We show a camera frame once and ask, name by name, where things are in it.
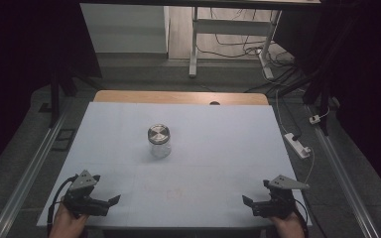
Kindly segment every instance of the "glass jar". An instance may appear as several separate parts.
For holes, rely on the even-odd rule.
[[[163,124],[156,124],[148,129],[150,152],[155,158],[167,157],[172,151],[170,145],[170,130]]]

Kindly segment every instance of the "white tabletop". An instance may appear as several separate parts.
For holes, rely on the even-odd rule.
[[[164,159],[151,156],[147,139],[158,123],[172,136]],[[265,226],[242,194],[269,200],[263,179],[295,178],[271,106],[91,102],[38,225],[62,182],[85,169],[101,175],[92,198],[121,194],[87,223],[109,229]]]

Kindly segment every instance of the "white power strip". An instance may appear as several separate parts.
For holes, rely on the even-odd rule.
[[[309,147],[303,147],[299,140],[293,141],[294,136],[293,133],[288,133],[284,135],[284,138],[286,138],[287,142],[293,147],[300,159],[309,157],[311,155],[311,149],[309,149]]]

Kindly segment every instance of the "metal lid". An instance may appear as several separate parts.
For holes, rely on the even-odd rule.
[[[155,145],[165,144],[169,139],[169,128],[163,124],[157,124],[148,129],[148,140]]]

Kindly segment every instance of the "wooden floor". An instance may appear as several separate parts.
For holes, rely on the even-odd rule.
[[[188,60],[191,55],[191,7],[170,7],[170,37],[169,37],[169,59],[171,60]],[[234,20],[234,21],[262,21],[268,22],[271,11],[269,10],[249,10],[249,9],[212,9],[212,19]],[[209,8],[198,8],[198,17],[200,19],[211,19]],[[243,56],[244,49],[261,47],[265,37],[249,36],[229,36],[217,35],[218,40],[222,44],[241,44],[237,46],[221,45],[215,34],[198,34],[196,44],[200,51],[197,53],[198,59],[215,59],[215,60],[257,60],[256,56]],[[232,58],[221,57],[215,54],[202,53],[213,52]],[[277,45],[270,47],[272,55],[284,52]]]

